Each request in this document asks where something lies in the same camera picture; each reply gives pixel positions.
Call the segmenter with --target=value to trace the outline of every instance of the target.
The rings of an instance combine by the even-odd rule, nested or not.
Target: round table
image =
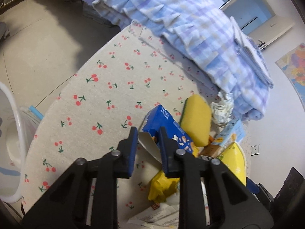
[[[83,65],[40,123],[22,172],[25,212],[77,158],[93,160],[116,149],[156,105],[179,121],[192,94],[219,101],[216,87],[193,62],[133,22]],[[160,169],[138,146],[133,176],[117,185],[120,227],[136,227],[126,222],[151,205],[149,182]]]

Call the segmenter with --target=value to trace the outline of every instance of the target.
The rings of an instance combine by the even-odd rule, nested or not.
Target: electrical outlet
[[[260,145],[251,146],[251,156],[260,154]]]

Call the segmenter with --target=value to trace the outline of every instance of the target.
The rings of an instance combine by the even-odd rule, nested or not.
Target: beige tile floor
[[[10,36],[0,41],[0,81],[19,105],[45,114],[69,79],[106,42],[107,28],[67,0],[27,0],[0,15]],[[21,202],[13,207],[21,213]]]

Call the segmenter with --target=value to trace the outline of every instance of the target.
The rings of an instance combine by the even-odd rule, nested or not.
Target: crumpled yellow packaging
[[[232,143],[217,158],[246,186],[246,158],[238,143]]]
[[[200,150],[193,145],[193,155],[197,157]],[[165,202],[166,198],[177,191],[177,183],[179,178],[167,178],[165,173],[159,171],[151,180],[148,199],[155,203]]]

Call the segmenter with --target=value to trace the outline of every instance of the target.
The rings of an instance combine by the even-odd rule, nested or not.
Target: white plastic basket
[[[21,170],[39,121],[17,106],[10,90],[0,82],[0,199],[21,199]]]

